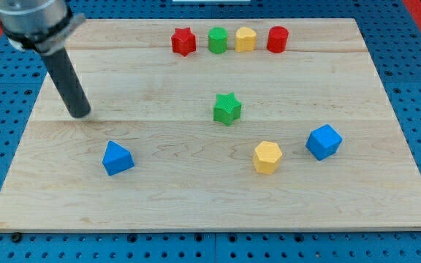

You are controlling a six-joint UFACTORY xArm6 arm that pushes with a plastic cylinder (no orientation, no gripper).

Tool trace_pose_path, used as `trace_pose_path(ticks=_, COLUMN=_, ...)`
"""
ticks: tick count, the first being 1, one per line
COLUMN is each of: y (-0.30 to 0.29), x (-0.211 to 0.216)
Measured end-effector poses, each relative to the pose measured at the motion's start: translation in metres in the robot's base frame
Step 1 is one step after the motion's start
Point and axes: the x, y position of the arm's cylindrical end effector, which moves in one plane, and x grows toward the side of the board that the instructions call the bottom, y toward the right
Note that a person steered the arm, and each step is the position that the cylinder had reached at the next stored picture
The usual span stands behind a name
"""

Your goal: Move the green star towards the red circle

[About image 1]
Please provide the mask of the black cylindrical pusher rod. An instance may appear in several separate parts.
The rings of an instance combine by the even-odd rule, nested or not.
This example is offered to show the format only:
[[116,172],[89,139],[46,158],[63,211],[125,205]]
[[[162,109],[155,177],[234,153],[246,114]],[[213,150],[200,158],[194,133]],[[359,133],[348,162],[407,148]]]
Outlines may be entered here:
[[63,47],[41,58],[68,113],[73,118],[87,116],[91,111],[91,105],[66,49]]

